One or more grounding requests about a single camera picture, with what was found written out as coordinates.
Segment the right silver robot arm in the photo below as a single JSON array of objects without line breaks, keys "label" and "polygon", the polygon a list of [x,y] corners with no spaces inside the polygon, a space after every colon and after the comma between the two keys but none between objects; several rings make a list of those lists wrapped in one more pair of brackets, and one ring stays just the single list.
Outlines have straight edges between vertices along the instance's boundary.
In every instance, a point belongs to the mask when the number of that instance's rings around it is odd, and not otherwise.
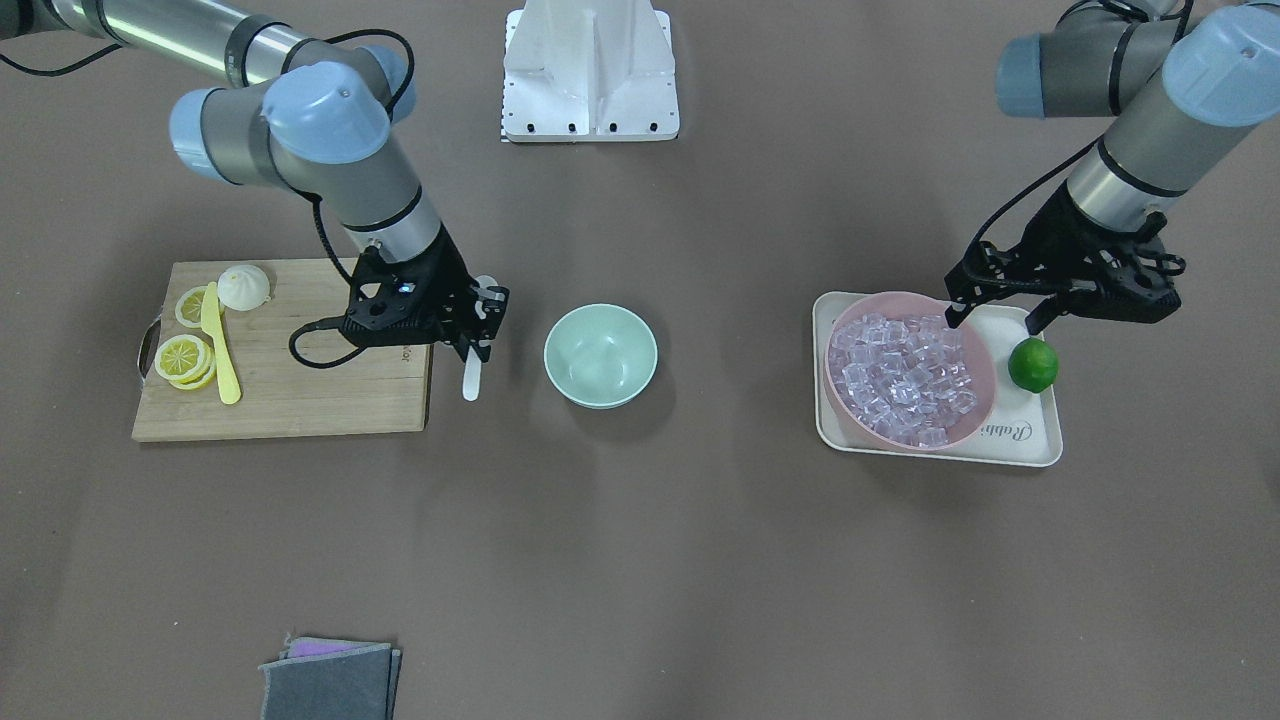
[{"label": "right silver robot arm", "polygon": [[365,348],[442,343],[486,363],[509,292],[472,275],[393,127],[412,110],[415,56],[348,47],[224,1],[5,1],[3,37],[70,31],[223,78],[180,97],[169,135],[192,172],[330,208],[358,247],[346,310],[302,334]]}]

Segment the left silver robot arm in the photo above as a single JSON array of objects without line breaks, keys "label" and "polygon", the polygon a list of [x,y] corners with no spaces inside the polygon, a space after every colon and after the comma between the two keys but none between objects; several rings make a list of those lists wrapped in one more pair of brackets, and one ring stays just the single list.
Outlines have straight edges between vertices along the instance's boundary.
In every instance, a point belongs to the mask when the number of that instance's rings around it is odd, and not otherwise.
[{"label": "left silver robot arm", "polygon": [[1064,315],[1156,323],[1181,300],[1185,261],[1160,237],[1169,209],[1256,127],[1277,115],[1277,4],[1078,1],[1053,29],[1011,41],[995,78],[1010,117],[1111,117],[1060,170],[1065,181],[1021,238],[977,233],[946,275],[947,322],[980,305],[1041,296],[1039,334]]}]

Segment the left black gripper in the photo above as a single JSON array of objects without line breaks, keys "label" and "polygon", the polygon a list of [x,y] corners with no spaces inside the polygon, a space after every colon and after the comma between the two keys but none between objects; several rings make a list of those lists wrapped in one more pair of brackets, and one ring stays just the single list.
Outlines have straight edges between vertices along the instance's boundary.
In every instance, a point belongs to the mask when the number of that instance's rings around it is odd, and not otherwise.
[{"label": "left black gripper", "polygon": [[998,275],[989,266],[972,269],[957,263],[943,278],[950,306],[945,311],[950,328],[959,328],[980,305],[1019,293],[1050,295],[1025,319],[1029,336],[1043,332],[1061,316],[1076,315],[1085,292],[1080,269],[1085,255],[1119,234],[1155,236],[1166,225],[1165,215],[1140,209],[1135,231],[1112,231],[1082,211],[1065,186],[1061,186],[1033,215],[1020,242],[1020,278]]}]

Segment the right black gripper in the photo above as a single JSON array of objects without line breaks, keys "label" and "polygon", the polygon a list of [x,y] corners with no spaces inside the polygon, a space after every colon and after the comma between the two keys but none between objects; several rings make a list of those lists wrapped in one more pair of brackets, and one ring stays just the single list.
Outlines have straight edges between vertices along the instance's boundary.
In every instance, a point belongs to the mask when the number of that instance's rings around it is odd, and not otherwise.
[{"label": "right black gripper", "polygon": [[445,225],[416,258],[396,264],[396,281],[412,284],[407,315],[397,324],[398,345],[452,347],[462,363],[471,350],[480,363],[492,356],[492,342],[506,319],[509,290],[479,284]]}]

